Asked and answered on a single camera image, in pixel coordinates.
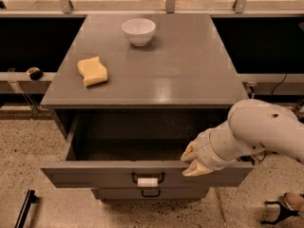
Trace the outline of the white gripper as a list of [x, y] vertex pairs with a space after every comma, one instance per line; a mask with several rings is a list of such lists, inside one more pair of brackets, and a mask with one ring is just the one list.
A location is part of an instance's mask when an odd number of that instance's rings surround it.
[[236, 161], [235, 159], [227, 161], [216, 153], [211, 144], [211, 132], [211, 129], [207, 129], [199, 133], [182, 153], [180, 160], [191, 162], [188, 168], [182, 171], [185, 177], [207, 175]]

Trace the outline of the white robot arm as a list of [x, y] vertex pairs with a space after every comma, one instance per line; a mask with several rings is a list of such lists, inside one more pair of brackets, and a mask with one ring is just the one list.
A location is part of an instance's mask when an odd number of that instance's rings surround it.
[[242, 100], [227, 120], [191, 141], [181, 156], [185, 177], [221, 170], [236, 159], [273, 151], [304, 163], [304, 125], [289, 109], [260, 100]]

